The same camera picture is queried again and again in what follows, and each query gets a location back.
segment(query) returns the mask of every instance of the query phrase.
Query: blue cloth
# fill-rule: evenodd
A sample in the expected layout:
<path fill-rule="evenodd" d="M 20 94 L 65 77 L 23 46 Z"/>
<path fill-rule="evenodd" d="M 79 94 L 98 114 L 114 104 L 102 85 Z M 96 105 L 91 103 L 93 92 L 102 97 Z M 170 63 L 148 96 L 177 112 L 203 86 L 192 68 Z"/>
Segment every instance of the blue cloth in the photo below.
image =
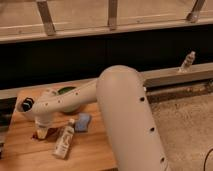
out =
<path fill-rule="evenodd" d="M 87 132 L 91 115 L 88 113 L 79 113 L 79 118 L 75 122 L 75 132 Z"/>

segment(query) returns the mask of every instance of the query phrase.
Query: metal rail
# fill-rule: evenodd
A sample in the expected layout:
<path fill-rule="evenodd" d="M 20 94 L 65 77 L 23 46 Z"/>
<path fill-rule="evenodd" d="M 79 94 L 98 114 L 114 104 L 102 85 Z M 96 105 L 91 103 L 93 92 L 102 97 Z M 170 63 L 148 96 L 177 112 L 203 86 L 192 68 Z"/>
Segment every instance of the metal rail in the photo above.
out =
<path fill-rule="evenodd" d="M 38 10 L 44 25 L 44 30 L 45 33 L 48 36 L 53 36 L 55 35 L 56 31 L 55 31 L 55 27 L 52 21 L 52 17 L 50 14 L 50 10 L 47 4 L 46 0 L 36 0 L 37 6 L 38 6 Z"/>
<path fill-rule="evenodd" d="M 195 23 L 199 19 L 200 11 L 205 3 L 205 0 L 196 0 L 195 5 L 192 9 L 192 11 L 187 16 L 186 20 L 188 20 L 191 23 Z"/>

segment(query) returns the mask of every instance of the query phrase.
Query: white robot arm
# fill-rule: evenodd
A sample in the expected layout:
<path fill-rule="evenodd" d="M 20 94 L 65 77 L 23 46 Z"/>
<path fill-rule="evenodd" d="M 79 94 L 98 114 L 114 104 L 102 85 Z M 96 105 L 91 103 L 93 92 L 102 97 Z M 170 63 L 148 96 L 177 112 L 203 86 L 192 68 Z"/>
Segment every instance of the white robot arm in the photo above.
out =
<path fill-rule="evenodd" d="M 47 90 L 23 115 L 38 130 L 48 128 L 52 113 L 96 101 L 100 107 L 119 171 L 169 171 L 168 161 L 138 72 L 126 66 L 106 69 L 63 95 Z"/>

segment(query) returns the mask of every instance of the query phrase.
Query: wooden table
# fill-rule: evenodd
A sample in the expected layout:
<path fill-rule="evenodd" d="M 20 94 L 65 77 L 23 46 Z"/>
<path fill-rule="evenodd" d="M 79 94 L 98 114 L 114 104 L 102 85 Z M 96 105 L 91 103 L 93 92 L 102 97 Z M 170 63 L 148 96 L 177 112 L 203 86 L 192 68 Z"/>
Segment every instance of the wooden table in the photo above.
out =
<path fill-rule="evenodd" d="M 23 90 L 19 93 L 17 102 L 29 96 L 36 98 L 43 90 Z M 14 111 L 3 149 L 3 159 L 0 160 L 0 171 L 95 171 L 116 167 L 96 103 L 84 106 L 72 116 L 55 113 L 53 126 L 66 125 L 68 119 L 77 118 L 79 112 L 92 115 L 88 133 L 76 133 L 68 159 L 60 160 L 52 155 L 55 141 L 32 139 L 34 123 L 28 122 Z"/>
<path fill-rule="evenodd" d="M 23 90 L 17 101 L 38 97 L 42 91 Z M 172 171 L 202 171 L 205 155 L 213 148 L 213 84 L 159 89 L 148 92 L 148 99 Z M 14 111 L 0 171 L 95 171 L 116 167 L 97 104 L 86 105 L 81 111 L 90 113 L 92 122 L 88 133 L 75 135 L 68 160 L 51 155 L 54 141 L 31 139 L 34 123 Z M 70 117 L 77 118 L 55 115 L 54 126 L 65 125 Z M 213 170 L 213 154 L 206 169 Z"/>

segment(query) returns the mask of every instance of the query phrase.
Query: plastic bottle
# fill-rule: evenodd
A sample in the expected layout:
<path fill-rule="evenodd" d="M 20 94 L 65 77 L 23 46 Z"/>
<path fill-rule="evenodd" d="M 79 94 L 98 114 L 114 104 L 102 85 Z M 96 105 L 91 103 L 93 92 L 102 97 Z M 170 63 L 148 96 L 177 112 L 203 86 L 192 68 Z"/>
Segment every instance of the plastic bottle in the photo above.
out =
<path fill-rule="evenodd" d="M 53 151 L 53 155 L 56 158 L 64 159 L 66 157 L 72 137 L 75 133 L 74 123 L 75 120 L 70 119 L 67 126 L 65 126 L 64 130 L 60 133 Z"/>

